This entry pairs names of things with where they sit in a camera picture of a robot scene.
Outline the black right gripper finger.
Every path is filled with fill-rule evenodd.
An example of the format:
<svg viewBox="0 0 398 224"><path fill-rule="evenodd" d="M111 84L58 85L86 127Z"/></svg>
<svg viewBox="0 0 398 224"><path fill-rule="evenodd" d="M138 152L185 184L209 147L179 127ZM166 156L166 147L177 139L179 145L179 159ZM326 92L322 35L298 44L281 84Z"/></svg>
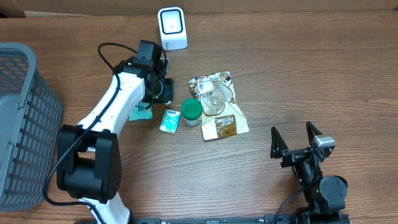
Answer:
<svg viewBox="0 0 398 224"><path fill-rule="evenodd" d="M312 145L312 141L315 136L322 135L322 132L320 132L310 121L306 122L306 129L309 145Z"/></svg>
<svg viewBox="0 0 398 224"><path fill-rule="evenodd" d="M271 128L271 139L271 158L278 159L283 157L284 153L289 151L289 148L275 126Z"/></svg>

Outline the teal tissue pack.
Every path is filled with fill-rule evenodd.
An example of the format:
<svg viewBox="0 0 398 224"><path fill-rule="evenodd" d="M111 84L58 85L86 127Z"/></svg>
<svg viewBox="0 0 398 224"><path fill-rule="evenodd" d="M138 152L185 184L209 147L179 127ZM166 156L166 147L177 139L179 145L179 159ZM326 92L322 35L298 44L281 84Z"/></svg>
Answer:
<svg viewBox="0 0 398 224"><path fill-rule="evenodd" d="M163 133L176 134L180 121L180 112L170 109L164 111L160 124L160 131Z"/></svg>

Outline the green lid jar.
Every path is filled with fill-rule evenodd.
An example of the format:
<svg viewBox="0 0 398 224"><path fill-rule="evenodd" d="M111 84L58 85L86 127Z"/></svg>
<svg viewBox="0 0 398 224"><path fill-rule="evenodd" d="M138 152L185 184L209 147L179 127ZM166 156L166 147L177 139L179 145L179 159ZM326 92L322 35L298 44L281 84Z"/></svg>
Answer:
<svg viewBox="0 0 398 224"><path fill-rule="evenodd" d="M185 124L196 126L201 123L202 106L195 98L186 99L181 106L181 114Z"/></svg>

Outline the teal long snack packet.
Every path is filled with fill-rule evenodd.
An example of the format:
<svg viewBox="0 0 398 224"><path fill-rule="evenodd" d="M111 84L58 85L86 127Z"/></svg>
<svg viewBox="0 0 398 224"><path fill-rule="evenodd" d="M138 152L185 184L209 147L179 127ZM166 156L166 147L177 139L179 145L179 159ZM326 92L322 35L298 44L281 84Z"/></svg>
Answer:
<svg viewBox="0 0 398 224"><path fill-rule="evenodd" d="M137 121L142 119L152 119L153 118L153 110L151 103L139 102L129 115L130 121Z"/></svg>

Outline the brown white snack pouch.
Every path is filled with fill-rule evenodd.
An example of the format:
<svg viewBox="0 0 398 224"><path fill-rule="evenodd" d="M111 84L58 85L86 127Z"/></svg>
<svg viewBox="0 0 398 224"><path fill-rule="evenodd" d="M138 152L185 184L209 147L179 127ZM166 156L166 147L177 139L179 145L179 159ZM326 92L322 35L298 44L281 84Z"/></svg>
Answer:
<svg viewBox="0 0 398 224"><path fill-rule="evenodd" d="M229 71L192 78L188 85L202 107L204 140L227 138L249 132L248 121L236 102Z"/></svg>

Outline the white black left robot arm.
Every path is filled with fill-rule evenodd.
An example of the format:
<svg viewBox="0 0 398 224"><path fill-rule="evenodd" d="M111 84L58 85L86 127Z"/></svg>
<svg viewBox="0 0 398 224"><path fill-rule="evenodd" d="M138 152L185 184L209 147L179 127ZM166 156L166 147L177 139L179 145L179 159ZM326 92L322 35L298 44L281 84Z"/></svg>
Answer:
<svg viewBox="0 0 398 224"><path fill-rule="evenodd" d="M131 112L146 103L169 104L174 81L166 78L169 60L161 45L141 40L134 55L111 65L112 82L99 103L77 125L63 125L57 162L49 174L57 187L93 215L93 223L133 223L119 187L122 164L118 136Z"/></svg>

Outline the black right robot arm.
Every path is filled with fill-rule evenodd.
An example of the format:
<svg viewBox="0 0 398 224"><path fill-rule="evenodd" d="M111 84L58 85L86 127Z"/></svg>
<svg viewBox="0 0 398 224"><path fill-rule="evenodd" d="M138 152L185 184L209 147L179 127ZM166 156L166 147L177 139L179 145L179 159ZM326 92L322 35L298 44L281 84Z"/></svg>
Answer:
<svg viewBox="0 0 398 224"><path fill-rule="evenodd" d="M271 158L281 159L281 167L292 169L300 189L284 200L275 215L266 220L273 223L349 223L349 216L341 213L345 209L347 181L338 175L325 177L320 168L320 163L333 152L335 140L309 121L306 130L308 146L291 151L277 128L271 128ZM286 204L300 194L304 195L306 206L297 208L292 215L281 215Z"/></svg>

